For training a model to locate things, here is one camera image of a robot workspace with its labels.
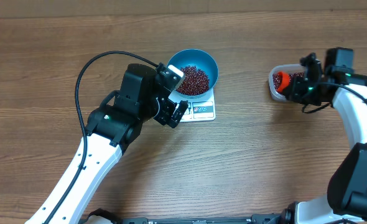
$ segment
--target plastic container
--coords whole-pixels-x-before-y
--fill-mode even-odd
[[[269,74],[269,90],[271,91],[272,99],[280,102],[288,102],[285,96],[276,91],[275,86],[273,84],[273,74],[280,71],[286,73],[305,72],[305,67],[301,66],[300,64],[279,65],[274,67]]]
[[[168,62],[168,65],[173,65],[178,69],[184,68],[188,65],[196,66],[196,68],[203,70],[208,76],[208,79],[210,80],[209,83],[210,89],[200,95],[188,96],[177,92],[178,95],[184,98],[194,99],[205,96],[206,93],[208,93],[214,88],[216,81],[218,80],[218,65],[216,64],[214,58],[203,50],[199,49],[181,50],[180,52],[172,56],[172,58]]]

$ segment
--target red bean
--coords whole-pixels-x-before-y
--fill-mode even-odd
[[[277,73],[273,74],[273,85],[275,86],[275,90],[279,88],[279,86],[282,84],[282,77],[278,75]],[[294,77],[304,77],[303,72],[296,72],[296,73],[289,73],[290,82]]]
[[[185,79],[177,91],[184,95],[195,96],[205,93],[210,89],[210,80],[203,70],[196,66],[186,66],[180,69],[185,74]]]

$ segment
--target blue bowl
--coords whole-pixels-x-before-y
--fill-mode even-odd
[[[195,96],[188,96],[182,93],[178,93],[179,95],[186,97],[186,98],[199,98],[201,96],[206,95],[207,92],[211,91],[218,79],[218,65],[216,64],[215,60],[211,55],[207,52],[198,50],[198,49],[186,49],[176,53],[170,61],[168,65],[173,65],[178,69],[184,68],[186,66],[196,66],[197,69],[203,70],[208,79],[210,80],[210,89],[205,93]]]

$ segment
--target red cap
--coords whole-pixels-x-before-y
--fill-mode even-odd
[[[284,88],[288,87],[290,84],[290,76],[288,73],[282,71],[278,72],[277,75],[280,75],[282,77],[282,83],[277,89],[277,92],[282,93]]]

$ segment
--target wooden table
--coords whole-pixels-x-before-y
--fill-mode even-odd
[[[355,50],[367,75],[367,11],[252,12],[0,19],[0,223],[42,205],[80,142],[74,85],[94,55],[126,50],[168,62],[198,48],[218,62],[217,118],[171,129],[147,122],[86,214],[233,217],[281,212],[326,193],[349,152],[338,113],[302,114],[271,100],[267,76],[328,48]],[[80,87],[83,115],[119,89],[124,56],[95,62]]]

